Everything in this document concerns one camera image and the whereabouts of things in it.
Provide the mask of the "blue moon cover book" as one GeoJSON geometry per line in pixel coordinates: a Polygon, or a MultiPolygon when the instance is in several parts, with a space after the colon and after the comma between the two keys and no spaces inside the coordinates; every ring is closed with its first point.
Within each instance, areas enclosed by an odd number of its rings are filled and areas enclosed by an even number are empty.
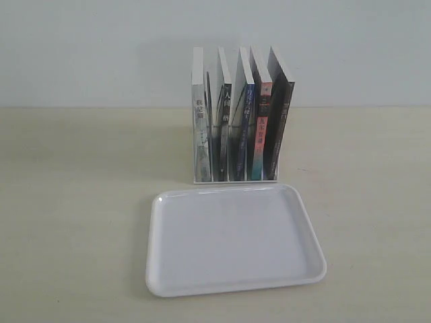
{"type": "Polygon", "coordinates": [[[230,179],[245,180],[248,125],[254,102],[255,82],[248,59],[247,49],[239,48],[234,94],[230,115],[230,179]]]}

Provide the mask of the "white grey spine book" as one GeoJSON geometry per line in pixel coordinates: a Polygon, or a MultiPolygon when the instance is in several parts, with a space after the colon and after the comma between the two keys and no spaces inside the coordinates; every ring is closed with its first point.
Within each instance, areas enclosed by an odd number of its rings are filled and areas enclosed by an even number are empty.
{"type": "Polygon", "coordinates": [[[191,94],[193,103],[193,136],[195,152],[195,181],[211,182],[211,158],[205,82],[203,72],[203,48],[193,48],[191,72],[191,94]]]}

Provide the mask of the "clear acrylic book rack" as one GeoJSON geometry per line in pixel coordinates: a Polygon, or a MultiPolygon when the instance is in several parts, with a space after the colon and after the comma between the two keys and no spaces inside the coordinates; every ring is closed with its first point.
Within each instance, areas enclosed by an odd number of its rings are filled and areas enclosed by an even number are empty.
{"type": "Polygon", "coordinates": [[[275,182],[294,84],[275,50],[264,61],[257,48],[240,48],[235,75],[224,48],[218,48],[217,58],[213,94],[203,48],[193,49],[194,182],[275,182]]]}

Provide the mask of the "black grey spine book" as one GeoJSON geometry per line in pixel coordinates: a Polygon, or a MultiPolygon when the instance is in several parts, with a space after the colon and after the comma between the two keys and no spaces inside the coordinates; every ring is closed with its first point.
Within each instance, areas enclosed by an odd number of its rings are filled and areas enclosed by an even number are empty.
{"type": "Polygon", "coordinates": [[[224,182],[227,181],[228,178],[228,131],[230,123],[232,78],[223,47],[218,48],[216,76],[216,118],[213,126],[213,174],[216,182],[224,182]]]}

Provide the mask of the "red teal spine book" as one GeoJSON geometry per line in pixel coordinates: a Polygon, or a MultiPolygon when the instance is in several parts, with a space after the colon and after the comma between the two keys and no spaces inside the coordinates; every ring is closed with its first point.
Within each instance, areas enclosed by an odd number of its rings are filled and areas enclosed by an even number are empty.
{"type": "Polygon", "coordinates": [[[250,64],[255,82],[255,94],[249,128],[251,141],[248,147],[248,178],[252,181],[258,181],[263,177],[263,150],[273,82],[265,66],[263,56],[255,46],[250,47],[250,64]]]}

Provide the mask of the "dark brown spine book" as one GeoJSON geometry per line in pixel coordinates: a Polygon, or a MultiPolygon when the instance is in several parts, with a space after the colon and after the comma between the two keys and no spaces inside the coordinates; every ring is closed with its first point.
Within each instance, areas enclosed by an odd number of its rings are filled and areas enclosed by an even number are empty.
{"type": "Polygon", "coordinates": [[[273,85],[263,152],[263,169],[266,180],[275,180],[295,81],[276,46],[270,47],[267,68],[273,85]]]}

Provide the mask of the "white plastic tray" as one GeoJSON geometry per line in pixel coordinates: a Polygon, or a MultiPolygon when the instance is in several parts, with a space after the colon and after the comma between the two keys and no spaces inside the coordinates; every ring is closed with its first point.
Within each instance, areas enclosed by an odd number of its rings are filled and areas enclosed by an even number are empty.
{"type": "Polygon", "coordinates": [[[287,184],[173,190],[152,202],[145,282],[158,297],[307,285],[327,263],[287,184]]]}

